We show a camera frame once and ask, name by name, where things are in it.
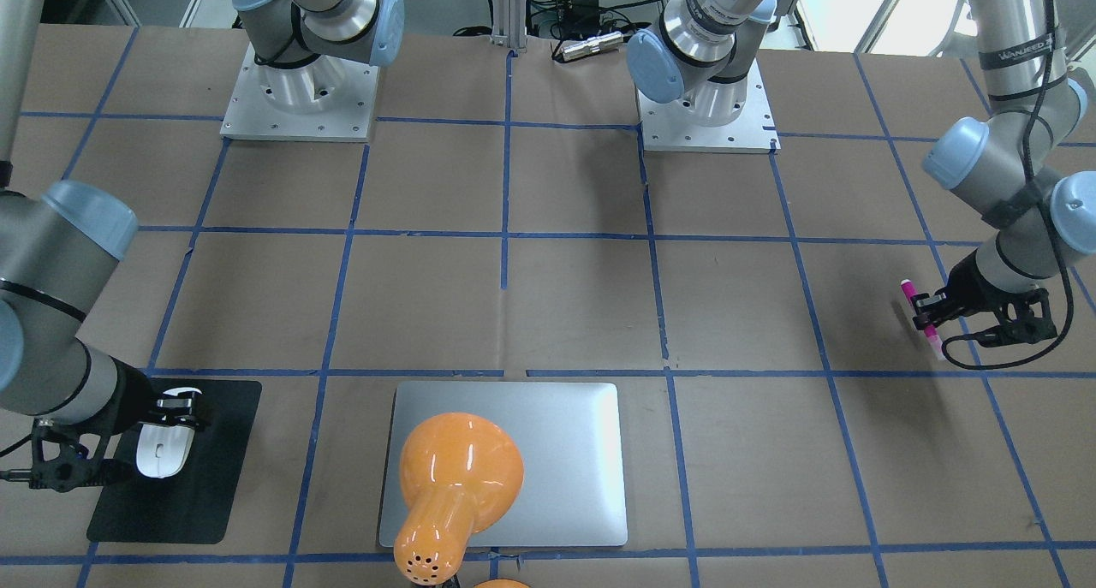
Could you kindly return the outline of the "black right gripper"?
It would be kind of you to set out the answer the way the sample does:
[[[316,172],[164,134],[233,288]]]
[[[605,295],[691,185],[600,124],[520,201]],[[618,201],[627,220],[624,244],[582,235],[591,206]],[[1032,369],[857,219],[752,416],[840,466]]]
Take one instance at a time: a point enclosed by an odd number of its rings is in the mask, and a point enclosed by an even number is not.
[[[119,388],[105,408],[77,425],[36,418],[31,431],[31,490],[69,493],[79,487],[101,487],[130,480],[137,470],[132,460],[106,457],[110,440],[138,425],[152,410],[152,425],[204,431],[212,425],[212,403],[199,389],[159,393],[136,368],[114,362]]]

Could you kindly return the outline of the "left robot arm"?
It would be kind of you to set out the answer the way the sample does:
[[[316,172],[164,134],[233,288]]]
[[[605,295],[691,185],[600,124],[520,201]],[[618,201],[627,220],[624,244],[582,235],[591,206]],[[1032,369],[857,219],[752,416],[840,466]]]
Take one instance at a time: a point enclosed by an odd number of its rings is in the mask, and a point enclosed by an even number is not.
[[[977,210],[995,235],[956,264],[935,293],[904,282],[913,323],[935,347],[944,323],[990,312],[983,347],[1058,337],[1044,285],[1093,255],[1093,172],[1062,176],[1046,156],[1086,115],[1093,86],[1066,70],[1054,0],[968,0],[978,63],[991,108],[963,117],[934,144],[924,170]],[[776,0],[669,0],[654,24],[635,32],[627,64],[641,97],[693,102],[727,89],[740,99]]]

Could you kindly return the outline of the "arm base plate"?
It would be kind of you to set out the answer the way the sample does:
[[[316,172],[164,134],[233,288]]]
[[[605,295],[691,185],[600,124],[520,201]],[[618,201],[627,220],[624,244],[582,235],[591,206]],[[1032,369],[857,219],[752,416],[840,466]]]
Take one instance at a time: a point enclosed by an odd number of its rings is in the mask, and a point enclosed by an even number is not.
[[[322,56],[297,69],[255,63],[247,47],[220,134],[230,140],[340,142],[372,138],[383,69]]]
[[[780,148],[757,63],[744,80],[704,81],[667,104],[643,92],[635,97],[647,151],[767,154]]]

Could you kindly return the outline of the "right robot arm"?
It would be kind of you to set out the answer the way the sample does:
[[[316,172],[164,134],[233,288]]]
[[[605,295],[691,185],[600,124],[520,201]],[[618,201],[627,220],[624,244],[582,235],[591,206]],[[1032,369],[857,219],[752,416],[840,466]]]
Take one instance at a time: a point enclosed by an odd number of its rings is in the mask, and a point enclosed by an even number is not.
[[[133,425],[193,436],[208,419],[199,393],[164,395],[137,369],[85,344],[79,329],[140,228],[121,199],[75,179],[42,197],[10,186],[30,61],[45,0],[3,0],[3,409],[28,416],[32,464],[3,480],[68,493],[126,480],[169,478],[170,466],[106,457]],[[340,63],[386,67],[401,49],[406,0],[231,0],[271,103],[329,108],[349,89]]]

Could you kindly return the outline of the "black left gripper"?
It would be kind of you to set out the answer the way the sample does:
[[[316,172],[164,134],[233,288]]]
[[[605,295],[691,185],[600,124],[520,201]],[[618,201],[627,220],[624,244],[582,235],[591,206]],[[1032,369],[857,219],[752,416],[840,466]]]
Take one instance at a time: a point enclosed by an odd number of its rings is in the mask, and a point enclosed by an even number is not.
[[[1057,338],[1049,292],[1031,278],[1026,278],[1017,292],[1000,289],[990,278],[997,267],[981,250],[974,250],[951,269],[939,291],[915,293],[911,298],[915,328],[927,332],[929,327],[960,316],[990,312],[997,325],[979,339],[983,347],[1036,344]]]

